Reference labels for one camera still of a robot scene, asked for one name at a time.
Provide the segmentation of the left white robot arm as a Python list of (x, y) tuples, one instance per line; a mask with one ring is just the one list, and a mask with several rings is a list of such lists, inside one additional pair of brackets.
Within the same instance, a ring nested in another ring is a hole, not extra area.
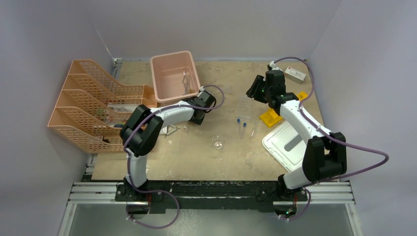
[(120, 137), (127, 158), (125, 186), (134, 201), (141, 201), (147, 192), (147, 157), (153, 150), (160, 131), (170, 125), (189, 121), (202, 124), (206, 113), (215, 109), (216, 98), (206, 90), (197, 96), (183, 99), (175, 104), (159, 108), (139, 105), (122, 127)]

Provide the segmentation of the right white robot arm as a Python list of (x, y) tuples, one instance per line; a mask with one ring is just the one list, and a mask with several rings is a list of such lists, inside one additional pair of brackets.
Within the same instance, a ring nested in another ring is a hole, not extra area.
[(286, 92), (284, 72), (268, 70), (264, 76), (257, 75), (246, 95), (268, 104), (306, 143), (302, 165), (277, 179), (276, 193), (280, 199), (288, 200), (304, 186), (346, 173), (345, 136), (322, 127), (294, 93)]

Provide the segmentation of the metal crucible tongs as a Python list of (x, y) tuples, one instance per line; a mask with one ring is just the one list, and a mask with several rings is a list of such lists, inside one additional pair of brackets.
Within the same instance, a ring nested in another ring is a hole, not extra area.
[(186, 84), (186, 79), (189, 79), (189, 77), (188, 77), (188, 75), (187, 75), (187, 72), (186, 72), (186, 71), (183, 71), (183, 79), (182, 79), (182, 84), (183, 84), (183, 87), (184, 87), (184, 93), (183, 93), (183, 95), (186, 95), (186, 94), (185, 94), (185, 84)]

